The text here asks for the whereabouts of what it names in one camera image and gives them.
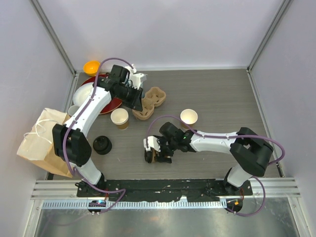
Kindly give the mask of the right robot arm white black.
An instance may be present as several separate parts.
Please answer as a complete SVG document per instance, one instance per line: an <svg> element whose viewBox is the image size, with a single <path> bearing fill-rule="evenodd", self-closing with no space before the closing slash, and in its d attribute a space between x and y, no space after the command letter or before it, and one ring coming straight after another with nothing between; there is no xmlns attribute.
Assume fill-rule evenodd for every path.
<svg viewBox="0 0 316 237"><path fill-rule="evenodd" d="M183 131L166 122L159 132L159 136L148 136L143 140L148 163L171 163L176 150L184 153L217 152L235 158L237 165L229 169L215 195L234 195L249 178L264 176L273 153L268 142L246 127L238 132L220 134L190 129Z"/></svg>

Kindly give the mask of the lidded brown paper cup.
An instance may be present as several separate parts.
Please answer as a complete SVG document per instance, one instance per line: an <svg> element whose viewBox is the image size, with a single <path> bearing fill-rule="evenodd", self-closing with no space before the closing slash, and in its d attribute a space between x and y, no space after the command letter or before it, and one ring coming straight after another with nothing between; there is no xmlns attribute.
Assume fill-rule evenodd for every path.
<svg viewBox="0 0 316 237"><path fill-rule="evenodd" d="M145 150L144 159L147 163L163 162L163 157L161 156L161 152L158 152L154 149L151 149L150 151Z"/></svg>

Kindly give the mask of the brown paper cups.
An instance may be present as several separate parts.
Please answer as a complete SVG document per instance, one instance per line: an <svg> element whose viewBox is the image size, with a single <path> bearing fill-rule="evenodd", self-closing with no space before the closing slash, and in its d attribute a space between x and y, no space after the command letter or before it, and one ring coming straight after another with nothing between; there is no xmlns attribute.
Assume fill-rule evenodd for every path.
<svg viewBox="0 0 316 237"><path fill-rule="evenodd" d="M118 108L113 110L110 118L112 123L115 124L118 129L125 130L128 128L129 114L126 109Z"/></svg>

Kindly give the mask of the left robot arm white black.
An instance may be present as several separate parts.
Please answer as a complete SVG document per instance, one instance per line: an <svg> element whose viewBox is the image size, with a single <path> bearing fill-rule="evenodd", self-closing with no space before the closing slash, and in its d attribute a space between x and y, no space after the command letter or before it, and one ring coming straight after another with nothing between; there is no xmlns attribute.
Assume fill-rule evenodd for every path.
<svg viewBox="0 0 316 237"><path fill-rule="evenodd" d="M92 148L86 138L88 132L103 108L114 98L120 99L128 108L141 111L146 79L144 73L135 69L113 65L107 76L96 75L93 89L75 114L65 124L56 124L52 129L55 154L66 162L71 173L81 175L94 197L104 193L106 180L91 159Z"/></svg>

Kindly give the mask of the black lid stack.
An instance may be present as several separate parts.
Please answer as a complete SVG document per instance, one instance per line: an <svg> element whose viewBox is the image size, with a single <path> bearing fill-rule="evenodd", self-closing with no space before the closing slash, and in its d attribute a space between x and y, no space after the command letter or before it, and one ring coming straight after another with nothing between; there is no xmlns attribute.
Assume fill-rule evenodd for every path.
<svg viewBox="0 0 316 237"><path fill-rule="evenodd" d="M98 136L93 141L93 148L99 155L106 155L112 149L112 143L107 136Z"/></svg>

